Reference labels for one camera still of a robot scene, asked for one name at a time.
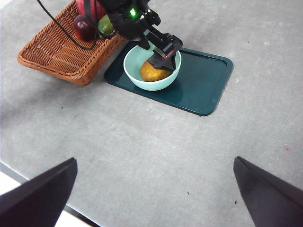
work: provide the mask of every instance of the bowl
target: bowl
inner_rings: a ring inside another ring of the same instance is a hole
[[[177,78],[181,66],[181,54],[176,53],[176,69],[168,77],[155,82],[146,82],[140,75],[140,68],[143,63],[153,55],[154,45],[150,43],[151,48],[145,50],[139,46],[131,49],[124,58],[123,67],[129,79],[139,88],[147,91],[159,91],[168,87]]]

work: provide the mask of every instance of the black object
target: black object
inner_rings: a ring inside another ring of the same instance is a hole
[[[241,157],[233,170],[256,227],[303,227],[303,191]]]
[[[77,161],[71,158],[2,195],[0,226],[55,226],[76,175]]]

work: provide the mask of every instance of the dark green tray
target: dark green tray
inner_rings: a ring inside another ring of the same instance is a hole
[[[200,116],[215,110],[233,69],[231,60],[182,48],[176,80],[163,90],[145,91],[134,85],[123,69],[124,57],[134,46],[128,43],[107,69],[107,83]]]

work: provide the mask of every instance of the orange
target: orange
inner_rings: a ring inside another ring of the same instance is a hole
[[[169,71],[157,70],[148,61],[145,61],[140,69],[141,77],[144,81],[155,82],[170,75]]]

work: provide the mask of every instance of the red apple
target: red apple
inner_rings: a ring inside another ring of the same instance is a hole
[[[77,0],[76,6],[79,14],[85,15],[85,9],[84,9],[84,0]],[[95,0],[90,0],[90,11],[91,16],[95,20]],[[97,22],[106,14],[105,10],[103,9],[102,5],[97,1],[97,16],[98,20]]]
[[[74,28],[76,35],[83,41],[90,41],[95,38],[96,28],[85,15],[76,16],[74,19]]]

